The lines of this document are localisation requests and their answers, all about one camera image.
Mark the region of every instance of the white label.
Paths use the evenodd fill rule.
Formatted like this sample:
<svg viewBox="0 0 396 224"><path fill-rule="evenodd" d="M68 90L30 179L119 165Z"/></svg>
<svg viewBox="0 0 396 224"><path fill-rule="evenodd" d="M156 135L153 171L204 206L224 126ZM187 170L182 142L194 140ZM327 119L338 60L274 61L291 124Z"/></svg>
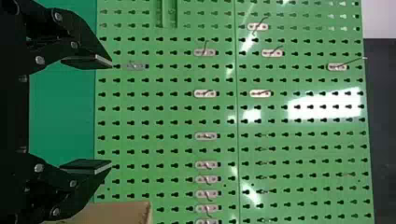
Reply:
<svg viewBox="0 0 396 224"><path fill-rule="evenodd" d="M342 63L329 63L327 65L327 69L332 72L345 72L347 70L347 65L343 65Z"/></svg>
<svg viewBox="0 0 396 224"><path fill-rule="evenodd" d="M219 197L219 191L218 190L198 190L195 192L195 196L197 198L207 198L207 199L215 199Z"/></svg>
<svg viewBox="0 0 396 224"><path fill-rule="evenodd" d="M218 139L217 133L196 133L195 139L198 141L214 141Z"/></svg>
<svg viewBox="0 0 396 224"><path fill-rule="evenodd" d="M216 56L215 49L195 49L194 55L198 57L213 57Z"/></svg>
<svg viewBox="0 0 396 224"><path fill-rule="evenodd" d="M272 96L272 92L268 90L252 90L249 94L250 97L254 98L267 98Z"/></svg>
<svg viewBox="0 0 396 224"><path fill-rule="evenodd" d="M219 224L218 219L198 219L195 224Z"/></svg>
<svg viewBox="0 0 396 224"><path fill-rule="evenodd" d="M124 68L129 71L143 71L146 69L144 63L135 63L134 61L129 61L124 65Z"/></svg>
<svg viewBox="0 0 396 224"><path fill-rule="evenodd" d="M195 182L198 184L216 184L219 182L217 175L198 175L195 177Z"/></svg>
<svg viewBox="0 0 396 224"><path fill-rule="evenodd" d="M215 98L218 95L213 90L196 90L194 91L194 96L196 98Z"/></svg>
<svg viewBox="0 0 396 224"><path fill-rule="evenodd" d="M217 161L198 161L195 163L195 168L201 170L211 170L219 167Z"/></svg>
<svg viewBox="0 0 396 224"><path fill-rule="evenodd" d="M262 57L281 58L281 57L283 57L283 50L282 49L263 49Z"/></svg>
<svg viewBox="0 0 396 224"><path fill-rule="evenodd" d="M217 204L199 204L195 207L197 213L215 213L219 211Z"/></svg>
<svg viewBox="0 0 396 224"><path fill-rule="evenodd" d="M249 23L247 25L247 29L249 31L266 31L268 30L268 24L266 23L258 23L258 22L253 22L253 23Z"/></svg>

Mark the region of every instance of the green pegboard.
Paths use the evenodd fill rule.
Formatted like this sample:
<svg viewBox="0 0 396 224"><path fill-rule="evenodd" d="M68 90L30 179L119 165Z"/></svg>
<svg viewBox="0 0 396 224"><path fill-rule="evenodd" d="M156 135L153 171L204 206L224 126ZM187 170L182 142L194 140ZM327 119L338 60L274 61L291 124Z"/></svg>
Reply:
<svg viewBox="0 0 396 224"><path fill-rule="evenodd" d="M95 158L114 169L96 201L151 201L156 223L374 223L364 64L327 70L363 56L360 3L99 0L115 67L97 74Z"/></svg>

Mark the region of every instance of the cardboard box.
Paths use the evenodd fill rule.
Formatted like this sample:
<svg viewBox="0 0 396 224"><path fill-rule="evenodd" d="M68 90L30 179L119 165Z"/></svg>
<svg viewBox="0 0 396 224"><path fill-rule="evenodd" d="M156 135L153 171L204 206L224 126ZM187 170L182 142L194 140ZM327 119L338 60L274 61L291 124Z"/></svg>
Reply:
<svg viewBox="0 0 396 224"><path fill-rule="evenodd" d="M77 215L45 224L151 224L149 202L89 203Z"/></svg>

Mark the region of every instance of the white wall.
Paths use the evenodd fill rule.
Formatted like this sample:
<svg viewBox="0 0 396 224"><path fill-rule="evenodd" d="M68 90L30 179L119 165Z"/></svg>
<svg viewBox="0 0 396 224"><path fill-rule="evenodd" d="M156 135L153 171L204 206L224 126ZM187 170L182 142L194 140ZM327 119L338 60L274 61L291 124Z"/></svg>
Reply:
<svg viewBox="0 0 396 224"><path fill-rule="evenodd" d="M361 0L364 38L396 38L396 0Z"/></svg>

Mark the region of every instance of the green wall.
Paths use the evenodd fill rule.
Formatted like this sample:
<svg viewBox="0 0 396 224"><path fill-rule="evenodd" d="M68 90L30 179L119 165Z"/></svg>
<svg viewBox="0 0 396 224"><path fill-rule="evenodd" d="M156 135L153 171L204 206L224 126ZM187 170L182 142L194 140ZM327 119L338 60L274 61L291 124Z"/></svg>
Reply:
<svg viewBox="0 0 396 224"><path fill-rule="evenodd" d="M96 0L39 0L76 12L96 32ZM31 76L30 149L53 165L93 158L95 71L60 63Z"/></svg>

